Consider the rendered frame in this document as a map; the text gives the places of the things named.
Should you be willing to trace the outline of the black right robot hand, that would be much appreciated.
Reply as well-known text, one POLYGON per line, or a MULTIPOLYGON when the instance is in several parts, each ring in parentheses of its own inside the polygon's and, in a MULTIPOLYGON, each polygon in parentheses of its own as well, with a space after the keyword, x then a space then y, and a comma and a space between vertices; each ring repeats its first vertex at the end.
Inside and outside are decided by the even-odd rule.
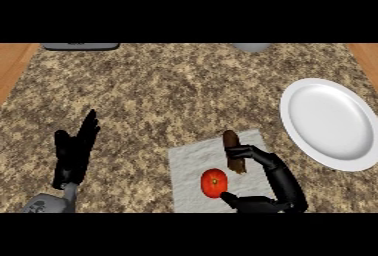
POLYGON ((294 174, 274 153, 260 150, 254 145, 240 145, 235 149, 235 158, 251 158, 261 164, 266 178, 276 198, 266 196, 237 197, 230 192, 220 194, 221 200, 237 213, 304 213, 308 204, 294 174))

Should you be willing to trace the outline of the dark grey flat appliance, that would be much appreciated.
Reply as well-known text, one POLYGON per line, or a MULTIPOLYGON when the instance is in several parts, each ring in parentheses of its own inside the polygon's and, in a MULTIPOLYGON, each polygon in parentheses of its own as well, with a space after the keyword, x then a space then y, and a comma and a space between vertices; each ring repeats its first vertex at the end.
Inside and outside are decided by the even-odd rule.
POLYGON ((115 50, 119 43, 41 43, 50 51, 106 51, 115 50))

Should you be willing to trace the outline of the brown sausage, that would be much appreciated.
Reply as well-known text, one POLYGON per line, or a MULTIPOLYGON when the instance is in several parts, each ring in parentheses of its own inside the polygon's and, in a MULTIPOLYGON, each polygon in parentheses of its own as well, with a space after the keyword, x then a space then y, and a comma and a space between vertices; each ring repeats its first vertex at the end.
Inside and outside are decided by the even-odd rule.
POLYGON ((232 130, 223 132, 223 147, 227 159, 227 168, 236 173, 243 174, 246 172, 245 159, 235 158, 235 149, 240 146, 239 137, 232 130))

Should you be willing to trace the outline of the white placemat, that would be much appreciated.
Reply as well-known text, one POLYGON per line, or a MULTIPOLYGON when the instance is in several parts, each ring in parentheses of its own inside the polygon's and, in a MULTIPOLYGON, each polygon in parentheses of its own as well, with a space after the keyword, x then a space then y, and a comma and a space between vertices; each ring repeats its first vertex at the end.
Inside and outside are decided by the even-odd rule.
POLYGON ((237 174, 227 168, 223 136, 168 149, 168 167, 175 213, 235 213, 224 201, 208 198, 201 190, 202 173, 212 168, 227 176, 227 191, 237 197, 274 197, 261 165, 245 160, 246 172, 237 174))

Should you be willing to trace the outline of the grey round container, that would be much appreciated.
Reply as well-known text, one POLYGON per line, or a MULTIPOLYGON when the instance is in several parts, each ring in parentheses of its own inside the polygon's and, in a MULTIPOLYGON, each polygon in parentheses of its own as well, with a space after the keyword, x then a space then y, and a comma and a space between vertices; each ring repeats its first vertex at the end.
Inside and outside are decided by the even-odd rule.
POLYGON ((267 49, 268 43, 233 43, 233 47, 245 52, 257 53, 267 49))

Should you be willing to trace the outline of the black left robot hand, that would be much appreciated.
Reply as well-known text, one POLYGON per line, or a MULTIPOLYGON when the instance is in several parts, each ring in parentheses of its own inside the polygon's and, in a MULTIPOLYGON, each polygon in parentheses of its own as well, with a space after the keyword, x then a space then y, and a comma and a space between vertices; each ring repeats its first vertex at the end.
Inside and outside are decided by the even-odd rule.
POLYGON ((75 136, 71 136, 65 130, 54 132, 57 162, 51 187, 57 190, 62 190, 69 183, 79 185, 84 180, 99 130, 96 111, 90 110, 75 136))

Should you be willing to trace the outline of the red tomato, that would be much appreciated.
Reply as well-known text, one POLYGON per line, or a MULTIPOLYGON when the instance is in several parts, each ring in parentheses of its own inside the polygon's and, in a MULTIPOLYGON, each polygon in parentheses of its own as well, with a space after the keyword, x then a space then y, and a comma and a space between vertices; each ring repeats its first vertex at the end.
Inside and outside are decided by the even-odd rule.
POLYGON ((220 194, 227 191, 227 176, 217 169, 208 169, 201 175, 201 191, 208 198, 218 198, 220 194))

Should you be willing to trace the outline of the white plate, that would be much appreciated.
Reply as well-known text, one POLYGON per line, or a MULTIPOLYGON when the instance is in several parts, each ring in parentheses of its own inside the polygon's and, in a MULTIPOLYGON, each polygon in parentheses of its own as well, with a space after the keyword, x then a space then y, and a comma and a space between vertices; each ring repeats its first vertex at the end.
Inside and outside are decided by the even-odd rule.
POLYGON ((378 115, 341 84, 304 78, 283 90, 279 113, 286 134, 323 166, 363 171, 378 163, 378 115))

